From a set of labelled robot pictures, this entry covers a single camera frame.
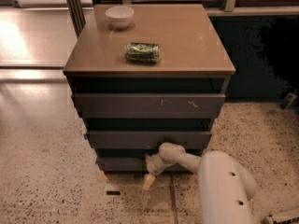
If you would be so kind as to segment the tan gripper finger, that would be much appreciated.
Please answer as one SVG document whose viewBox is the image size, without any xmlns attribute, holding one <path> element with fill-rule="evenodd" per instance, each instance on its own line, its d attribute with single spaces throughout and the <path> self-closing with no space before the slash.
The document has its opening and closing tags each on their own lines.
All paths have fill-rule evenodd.
<svg viewBox="0 0 299 224">
<path fill-rule="evenodd" d="M 146 174 L 144 176 L 144 181 L 143 181 L 143 190 L 149 190 L 150 186 L 154 183 L 156 179 L 156 176 L 153 174 Z"/>
</svg>

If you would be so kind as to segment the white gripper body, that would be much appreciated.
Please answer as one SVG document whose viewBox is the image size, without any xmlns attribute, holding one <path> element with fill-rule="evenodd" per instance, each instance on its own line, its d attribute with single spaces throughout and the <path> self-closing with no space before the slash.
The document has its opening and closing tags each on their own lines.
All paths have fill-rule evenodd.
<svg viewBox="0 0 299 224">
<path fill-rule="evenodd" d="M 159 154 L 146 157 L 147 170 L 151 175 L 161 174 L 169 165 L 168 161 L 165 161 Z"/>
</svg>

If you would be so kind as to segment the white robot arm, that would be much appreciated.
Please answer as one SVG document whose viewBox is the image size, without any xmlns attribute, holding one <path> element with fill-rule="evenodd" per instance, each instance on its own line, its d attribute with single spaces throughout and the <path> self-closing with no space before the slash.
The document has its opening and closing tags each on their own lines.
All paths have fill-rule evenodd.
<svg viewBox="0 0 299 224">
<path fill-rule="evenodd" d="M 203 224 L 254 224 L 249 200 L 257 182 L 227 153 L 212 150 L 199 157 L 180 145 L 163 143 L 157 154 L 146 156 L 146 164 L 143 189 L 149 189 L 157 175 L 175 164 L 197 175 Z"/>
</svg>

